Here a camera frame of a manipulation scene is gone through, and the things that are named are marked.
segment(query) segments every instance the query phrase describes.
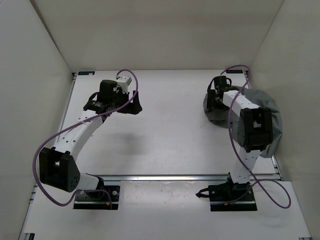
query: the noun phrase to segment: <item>wall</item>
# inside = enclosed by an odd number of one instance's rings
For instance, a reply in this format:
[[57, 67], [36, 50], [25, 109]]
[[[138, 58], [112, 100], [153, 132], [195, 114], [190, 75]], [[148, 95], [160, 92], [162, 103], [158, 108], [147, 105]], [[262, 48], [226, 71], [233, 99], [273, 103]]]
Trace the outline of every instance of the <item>wall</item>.
[[250, 64], [282, 1], [31, 0], [74, 72]]
[[320, 1], [285, 0], [252, 64], [253, 86], [280, 109], [276, 158], [314, 239], [320, 239], [319, 43]]
[[0, 3], [0, 33], [0, 239], [17, 240], [32, 158], [57, 131], [72, 75], [28, 0]]

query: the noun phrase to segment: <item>table surface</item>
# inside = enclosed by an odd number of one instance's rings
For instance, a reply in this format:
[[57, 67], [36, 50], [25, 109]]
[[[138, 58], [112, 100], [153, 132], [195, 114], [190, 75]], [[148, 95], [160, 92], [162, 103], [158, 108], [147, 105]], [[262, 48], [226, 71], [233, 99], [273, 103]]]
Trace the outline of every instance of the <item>table surface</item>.
[[[228, 130], [213, 125], [203, 110], [208, 84], [221, 71], [134, 71], [143, 111], [112, 114], [80, 152], [80, 171], [95, 175], [226, 175], [236, 161]], [[101, 80], [114, 80], [116, 73], [96, 71], [77, 76], [64, 128], [78, 120]], [[228, 77], [233, 85], [245, 82], [243, 73]], [[134, 89], [133, 81], [129, 90]], [[275, 173], [272, 160], [262, 157], [253, 171]]]
[[[206, 181], [122, 181], [118, 210], [59, 207], [37, 191], [24, 229], [34, 240], [298, 240], [310, 237], [291, 182], [282, 182], [292, 198], [281, 209], [261, 188], [253, 187], [258, 211], [210, 212], [207, 198], [195, 196]], [[284, 191], [263, 185], [282, 205]], [[62, 202], [70, 193], [46, 187]]]

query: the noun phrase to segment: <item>purple cable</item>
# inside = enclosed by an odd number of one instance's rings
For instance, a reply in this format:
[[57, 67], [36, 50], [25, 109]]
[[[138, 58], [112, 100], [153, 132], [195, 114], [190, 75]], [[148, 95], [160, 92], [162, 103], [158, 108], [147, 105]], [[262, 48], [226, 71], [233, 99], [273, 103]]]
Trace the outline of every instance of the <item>purple cable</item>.
[[[271, 199], [271, 201], [277, 205], [278, 207], [282, 208], [282, 209], [288, 209], [290, 208], [291, 206], [291, 197], [288, 193], [288, 191], [286, 190], [286, 188], [284, 186], [282, 186], [279, 182], [275, 181], [275, 180], [272, 180], [272, 179], [258, 179], [256, 177], [256, 175], [247, 167], [247, 165], [241, 160], [241, 157], [239, 156], [238, 154], [238, 151], [236, 149], [236, 146], [235, 146], [235, 143], [234, 143], [234, 139], [232, 137], [232, 132], [231, 132], [231, 112], [232, 112], [232, 107], [239, 95], [239, 93], [241, 93], [241, 91], [244, 89], [244, 87], [249, 83], [250, 81], [250, 74], [251, 74], [251, 71], [250, 71], [250, 68], [246, 65], [234, 65], [234, 66], [231, 66], [231, 67], [228, 67], [227, 69], [225, 69], [223, 72], [221, 72], [220, 75], [222, 75], [224, 72], [226, 72], [227, 70], [229, 69], [232, 69], [234, 67], [244, 67], [244, 68], [247, 68], [248, 69], [248, 72], [247, 72], [247, 80], [245, 81], [245, 84], [240, 88], [240, 90], [237, 92], [237, 94], [235, 95], [235, 97], [233, 98], [231, 104], [230, 104], [230, 109], [229, 109], [229, 112], [228, 112], [228, 131], [229, 131], [229, 137], [230, 137], [230, 141], [231, 141], [231, 145], [232, 145], [232, 148], [233, 148], [233, 151], [236, 155], [236, 157], [238, 158], [238, 160], [240, 161], [240, 163], [243, 165], [243, 167], [249, 171], [249, 173], [251, 174], [251, 176], [254, 178], [255, 182], [249, 187], [249, 189], [246, 191], [245, 194], [243, 194], [241, 197], [239, 197], [238, 199], [236, 200], [232, 200], [232, 201], [224, 201], [224, 202], [217, 202], [217, 203], [212, 203], [211, 205], [221, 205], [221, 204], [230, 204], [230, 203], [235, 203], [236, 201], [240, 200], [241, 198], [243, 198], [252, 188], [254, 185], [256, 184], [259, 184], [259, 186], [261, 187], [261, 189], [265, 192], [265, 194]], [[264, 186], [262, 186], [261, 182], [262, 181], [269, 181], [269, 182], [273, 182], [273, 183], [276, 183], [278, 184], [283, 190], [284, 192], [286, 193], [287, 197], [288, 197], [288, 200], [289, 200], [289, 203], [287, 206], [282, 206], [280, 205], [278, 202], [276, 202], [273, 197], [268, 193], [268, 191], [264, 188]]]
[[[138, 94], [138, 79], [136, 77], [136, 75], [134, 74], [134, 72], [132, 72], [131, 70], [129, 69], [122, 69], [120, 71], [118, 71], [118, 73], [116, 75], [119, 75], [120, 73], [122, 72], [129, 72], [132, 74], [132, 76], [134, 77], [134, 80], [135, 80], [135, 92], [133, 94], [133, 96], [125, 103], [123, 104], [122, 106], [118, 107], [117, 109], [115, 110], [112, 110], [112, 111], [107, 111], [105, 113], [101, 113], [101, 114], [98, 114], [98, 115], [95, 115], [95, 116], [92, 116], [92, 117], [89, 117], [83, 121], [80, 121], [80, 122], [77, 122], [76, 124], [72, 125], [72, 126], [69, 126], [67, 127], [66, 129], [63, 129], [59, 132], [57, 132], [56, 134], [52, 135], [51, 137], [49, 137], [47, 140], [45, 140], [39, 147], [38, 149], [35, 151], [35, 154], [34, 154], [34, 157], [33, 157], [33, 161], [32, 161], [32, 171], [33, 171], [33, 176], [34, 176], [34, 179], [35, 179], [35, 182], [36, 184], [38, 185], [38, 187], [40, 188], [40, 190], [43, 192], [43, 194], [51, 201], [53, 202], [54, 204], [58, 205], [58, 206], [61, 206], [61, 207], [64, 207], [64, 206], [67, 206], [69, 205], [73, 198], [75, 197], [76, 193], [78, 192], [81, 192], [82, 190], [76, 190], [74, 191], [74, 193], [72, 194], [71, 198], [69, 199], [69, 201], [67, 201], [66, 203], [61, 203], [61, 202], [58, 202], [57, 200], [55, 200], [52, 196], [50, 196], [50, 194], [45, 190], [44, 186], [42, 185], [42, 183], [40, 182], [40, 179], [38, 177], [38, 174], [37, 174], [37, 157], [41, 151], [41, 149], [48, 143], [50, 142], [52, 139], [56, 138], [57, 136], [59, 136], [60, 134], [63, 134], [67, 131], [70, 131], [71, 129], [74, 129], [82, 124], [84, 124], [85, 122], [88, 122], [92, 119], [95, 119], [95, 118], [98, 118], [98, 117], [102, 117], [102, 116], [107, 116], [107, 115], [111, 115], [112, 113], [114, 112], [117, 112], [121, 109], [123, 109], [125, 106], [127, 106], [134, 98], [135, 96]], [[92, 192], [104, 192], [108, 198], [109, 198], [109, 202], [110, 202], [110, 208], [112, 209], [112, 202], [111, 202], [111, 197], [110, 197], [110, 194], [109, 192], [107, 192], [106, 190], [104, 189], [97, 189], [97, 190], [83, 190], [84, 192], [88, 192], [88, 193], [92, 193]]]

